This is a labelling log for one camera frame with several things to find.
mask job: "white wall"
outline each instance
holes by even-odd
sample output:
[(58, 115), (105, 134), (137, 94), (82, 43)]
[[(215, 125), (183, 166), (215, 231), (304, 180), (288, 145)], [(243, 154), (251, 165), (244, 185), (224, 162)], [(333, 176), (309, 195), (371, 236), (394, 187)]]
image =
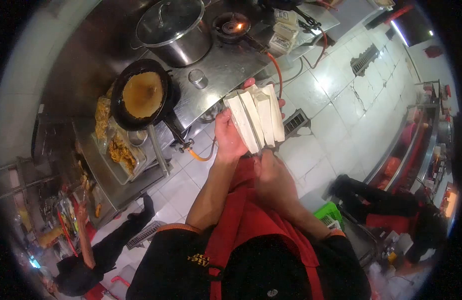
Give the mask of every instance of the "white wall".
[(408, 47), (410, 54), (421, 81), (440, 80), (442, 85), (449, 85), (451, 97), (448, 97), (448, 103), (451, 108), (451, 115), (454, 116), (458, 112), (458, 100), (456, 98), (456, 89), (453, 76), (451, 75), (450, 67), (446, 60), (446, 55), (441, 54), (435, 58), (428, 58), (424, 49), (431, 45), (440, 45), (438, 39), (429, 39), (423, 43)]
[(41, 94), (54, 61), (74, 29), (100, 0), (65, 0), (29, 20), (0, 83), (0, 165), (31, 156)]

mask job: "red apron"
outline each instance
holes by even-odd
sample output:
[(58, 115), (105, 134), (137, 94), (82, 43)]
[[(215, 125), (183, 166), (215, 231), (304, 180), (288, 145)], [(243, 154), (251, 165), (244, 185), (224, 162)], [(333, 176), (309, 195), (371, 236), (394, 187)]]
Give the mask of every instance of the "red apron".
[(226, 204), (205, 250), (211, 278), (210, 299), (221, 299), (221, 279), (231, 252), (253, 237), (278, 234), (306, 268), (313, 300), (324, 299), (316, 267), (318, 258), (308, 239), (272, 210), (263, 210), (254, 200), (254, 165), (241, 159), (230, 185)]

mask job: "black clothing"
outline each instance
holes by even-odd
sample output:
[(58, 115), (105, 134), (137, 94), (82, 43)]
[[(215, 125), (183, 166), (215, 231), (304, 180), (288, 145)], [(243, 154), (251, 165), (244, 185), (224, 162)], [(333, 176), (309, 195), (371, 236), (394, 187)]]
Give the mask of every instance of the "black clothing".
[[(413, 246), (406, 253), (409, 262), (417, 263), (428, 249), (437, 249), (446, 240), (447, 225), (439, 216), (439, 209), (432, 204), (423, 204), (415, 195), (398, 191), (396, 194), (371, 187), (346, 175), (340, 175), (330, 192), (340, 198), (344, 208), (359, 223), (366, 224), (369, 214), (393, 215), (410, 219), (412, 231), (408, 232)], [(370, 202), (363, 204), (358, 196)]]
[[(185, 229), (156, 233), (126, 294), (126, 299), (209, 299), (204, 250), (212, 228), (203, 234)], [(369, 299), (370, 287), (347, 238), (308, 237), (318, 257), (325, 299)], [(237, 247), (222, 279), (222, 299), (307, 299), (306, 269), (277, 235), (259, 236)], [(274, 297), (268, 293), (277, 291)]]
[(93, 246), (96, 266), (91, 269), (85, 263), (83, 254), (70, 256), (57, 263), (59, 275), (55, 278), (58, 291), (64, 295), (83, 296), (114, 268), (126, 243), (138, 234), (154, 216), (154, 210), (144, 210), (138, 215), (129, 216), (115, 231)]

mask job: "white tiled floor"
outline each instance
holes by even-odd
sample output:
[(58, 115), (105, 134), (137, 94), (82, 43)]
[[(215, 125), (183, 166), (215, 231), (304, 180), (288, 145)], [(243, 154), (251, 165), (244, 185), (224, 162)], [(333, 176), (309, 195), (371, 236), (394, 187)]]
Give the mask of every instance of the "white tiled floor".
[[(396, 134), (406, 106), (415, 101), (415, 76), (408, 71), (407, 54), (398, 36), (388, 40), (385, 36), (388, 29), (385, 25), (369, 31), (355, 28), (327, 48), (316, 69), (309, 69), (305, 62), (301, 75), (284, 84), (285, 115), (289, 117), (301, 108), (311, 119), (309, 128), (301, 128), (277, 153), (293, 175), (300, 197), (311, 191), (323, 195), (342, 173), (364, 180)], [(380, 50), (379, 57), (368, 66), (364, 76), (355, 77), (351, 59), (357, 58), (372, 43)], [(314, 48), (305, 57), (314, 64), (321, 49)], [(296, 75), (300, 66), (296, 60), (294, 67), (284, 72), (283, 80)], [(194, 138), (194, 151), (207, 157), (213, 138), (214, 123), (211, 123)], [(156, 210), (153, 220), (185, 222), (207, 179), (216, 147), (208, 162), (197, 161), (188, 153), (173, 156), (171, 175), (148, 191)], [(102, 228), (93, 243), (117, 228), (127, 214), (142, 209), (142, 200), (133, 203), (119, 220)], [(107, 273), (102, 284), (108, 286), (109, 280), (127, 264), (137, 267), (147, 246), (131, 251), (125, 247), (118, 269)]]

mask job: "pot lid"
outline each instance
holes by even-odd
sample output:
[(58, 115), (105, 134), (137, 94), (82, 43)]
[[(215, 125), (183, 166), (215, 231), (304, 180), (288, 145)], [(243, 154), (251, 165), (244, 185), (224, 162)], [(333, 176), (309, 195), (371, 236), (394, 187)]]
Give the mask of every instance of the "pot lid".
[(144, 13), (136, 34), (146, 46), (168, 45), (194, 28), (203, 14), (201, 0), (162, 0)]

